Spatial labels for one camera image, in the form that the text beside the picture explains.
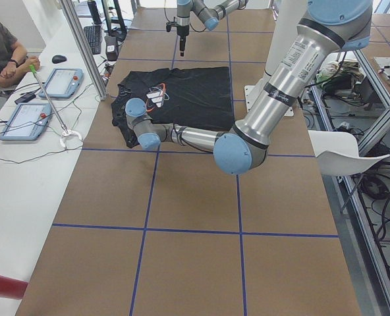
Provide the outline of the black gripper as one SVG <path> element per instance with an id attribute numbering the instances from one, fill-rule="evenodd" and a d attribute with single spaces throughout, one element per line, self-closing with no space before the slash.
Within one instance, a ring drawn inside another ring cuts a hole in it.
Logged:
<path id="1" fill-rule="evenodd" d="M 179 37 L 179 52 L 180 56 L 184 56 L 186 48 L 186 37 L 189 35 L 189 26 L 180 26 L 177 22 L 166 22 L 166 32 L 170 32 L 172 28 L 177 29 L 177 35 Z"/>

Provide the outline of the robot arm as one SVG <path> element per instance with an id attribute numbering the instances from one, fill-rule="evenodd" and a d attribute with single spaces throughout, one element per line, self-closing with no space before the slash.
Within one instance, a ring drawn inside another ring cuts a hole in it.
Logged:
<path id="1" fill-rule="evenodd" d="M 190 13 L 202 22 L 206 30 L 213 30 L 219 24 L 219 21 L 235 10 L 243 10 L 248 1 L 231 0 L 224 1 L 214 8 L 208 8 L 202 0 L 178 0 L 177 15 L 172 21 L 166 22 L 166 31 L 170 32 L 172 28 L 177 29 L 179 37 L 180 56 L 184 56 L 186 47 L 186 37 L 190 32 Z"/>
<path id="2" fill-rule="evenodd" d="M 125 105 L 128 127 L 145 150 L 175 142 L 209 150 L 228 174 L 242 174 L 261 165 L 269 137 L 300 93 L 313 80 L 326 57 L 368 45 L 371 1 L 283 1 L 279 7 L 271 50 L 280 54 L 254 88 L 254 102 L 243 119 L 226 133 L 174 124 L 155 124 L 138 98 Z"/>

